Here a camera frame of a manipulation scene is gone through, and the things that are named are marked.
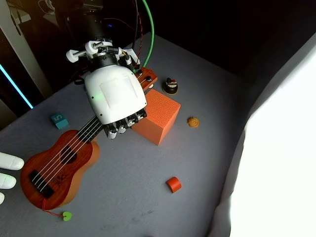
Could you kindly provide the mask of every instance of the brown ukulele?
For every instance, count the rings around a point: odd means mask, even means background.
[[[143,74],[136,77],[146,90],[157,81],[157,76],[152,70],[142,68],[142,71]],[[99,147],[93,139],[103,128],[99,119],[93,117],[81,130],[65,132],[52,148],[25,163],[21,170],[21,187],[33,205],[52,210],[71,202],[83,174],[99,158]]]

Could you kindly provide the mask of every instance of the ukulele bridge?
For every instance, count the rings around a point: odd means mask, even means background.
[[[54,194],[54,190],[49,185],[46,185],[46,181],[42,178],[37,170],[33,170],[29,174],[29,178],[37,191],[39,191],[46,199],[49,199]]]

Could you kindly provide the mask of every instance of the table surface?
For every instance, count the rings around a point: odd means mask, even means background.
[[[55,209],[72,212],[69,222],[28,202],[19,171],[0,170],[18,180],[14,189],[1,191],[1,236],[205,236],[236,145],[234,98],[228,88],[238,78],[158,36],[155,40],[147,65],[158,75],[154,89],[162,92],[167,77],[176,79],[178,93],[169,97],[182,105],[161,145],[132,130],[114,140],[101,132],[98,162],[85,173],[75,199]],[[147,34],[143,54],[149,42]],[[67,118],[68,127],[58,130],[53,125],[50,116],[57,112]],[[84,87],[70,84],[3,129],[0,151],[27,160],[92,116]],[[199,128],[187,125],[191,116],[200,120]],[[174,194],[165,184],[173,176],[182,182]]]

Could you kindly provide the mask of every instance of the green cable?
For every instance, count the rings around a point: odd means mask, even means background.
[[[145,62],[143,64],[143,67],[145,67],[149,61],[149,58],[150,58],[150,55],[152,54],[152,50],[153,50],[153,47],[154,47],[154,38],[155,38],[155,30],[154,30],[154,21],[153,21],[153,17],[152,17],[152,14],[150,13],[150,10],[149,10],[149,7],[147,5],[147,2],[146,0],[143,0],[143,3],[145,5],[145,8],[147,10],[147,13],[148,13],[148,16],[149,16],[149,20],[150,20],[150,25],[152,27],[152,39],[151,39],[151,42],[150,42],[150,48],[149,48],[149,51],[148,51],[148,54],[147,54],[147,57],[145,59]]]

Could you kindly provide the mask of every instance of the number on blue cube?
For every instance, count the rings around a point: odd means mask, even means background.
[[[66,127],[67,125],[69,125],[67,119],[63,116],[62,113],[57,113],[51,116],[50,118],[51,120],[53,120],[54,124],[56,125],[58,129],[62,129]]]

